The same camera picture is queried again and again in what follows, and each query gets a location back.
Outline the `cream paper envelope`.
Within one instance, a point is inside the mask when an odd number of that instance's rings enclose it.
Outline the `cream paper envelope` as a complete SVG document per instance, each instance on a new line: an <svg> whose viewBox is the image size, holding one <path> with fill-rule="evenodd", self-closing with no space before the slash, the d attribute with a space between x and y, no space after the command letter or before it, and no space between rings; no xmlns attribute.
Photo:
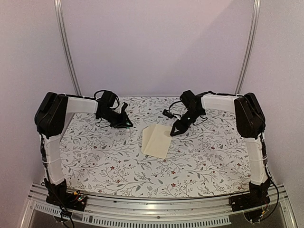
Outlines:
<svg viewBox="0 0 304 228"><path fill-rule="evenodd" d="M151 124L142 131L141 152L156 158L166 159L171 144L171 127Z"/></svg>

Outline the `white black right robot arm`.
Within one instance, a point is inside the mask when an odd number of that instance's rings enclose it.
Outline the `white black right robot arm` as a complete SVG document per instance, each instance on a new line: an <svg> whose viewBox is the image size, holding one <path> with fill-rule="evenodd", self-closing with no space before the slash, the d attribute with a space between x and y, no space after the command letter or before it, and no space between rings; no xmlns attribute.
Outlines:
<svg viewBox="0 0 304 228"><path fill-rule="evenodd" d="M207 109L215 109L235 114L236 127L239 135L244 138L249 155L251 177L246 203L256 207L264 199L264 193L271 184L267 173L267 153L264 140L266 119L254 93L231 95L212 91L195 95L191 90L180 96L180 102L187 111L173 124L171 136L187 132L198 117L205 115Z"/></svg>

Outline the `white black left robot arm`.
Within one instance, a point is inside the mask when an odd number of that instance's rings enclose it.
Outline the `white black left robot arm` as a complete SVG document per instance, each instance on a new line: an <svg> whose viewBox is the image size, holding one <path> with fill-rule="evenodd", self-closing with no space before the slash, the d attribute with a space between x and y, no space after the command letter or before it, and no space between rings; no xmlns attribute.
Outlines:
<svg viewBox="0 0 304 228"><path fill-rule="evenodd" d="M106 120L110 127L116 129L133 127L125 111L128 104L123 103L118 113L113 108L117 95L111 91L103 90L102 92L100 98L54 92L48 92L45 95L35 114L34 122L41 138L40 150L47 185L67 185L61 168L59 151L67 114L94 114L97 120Z"/></svg>

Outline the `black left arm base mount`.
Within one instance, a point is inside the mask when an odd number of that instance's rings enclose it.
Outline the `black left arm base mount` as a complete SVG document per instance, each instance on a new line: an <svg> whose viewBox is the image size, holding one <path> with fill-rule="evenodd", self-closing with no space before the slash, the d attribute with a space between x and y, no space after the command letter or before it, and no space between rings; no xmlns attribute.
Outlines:
<svg viewBox="0 0 304 228"><path fill-rule="evenodd" d="M87 202L87 196L78 192L67 192L66 186L47 186L48 196L46 202L63 209L72 209L84 211Z"/></svg>

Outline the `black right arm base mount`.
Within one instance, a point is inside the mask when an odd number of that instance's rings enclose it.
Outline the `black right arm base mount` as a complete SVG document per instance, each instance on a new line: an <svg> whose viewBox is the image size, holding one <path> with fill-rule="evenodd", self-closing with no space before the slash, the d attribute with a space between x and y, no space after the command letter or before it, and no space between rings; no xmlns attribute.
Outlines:
<svg viewBox="0 0 304 228"><path fill-rule="evenodd" d="M268 186L263 187L262 185L255 185L250 182L249 193L230 196L228 201L233 212L253 209L263 205L267 206L270 202ZM265 209L259 208L245 212L244 217L250 223L259 223L265 213Z"/></svg>

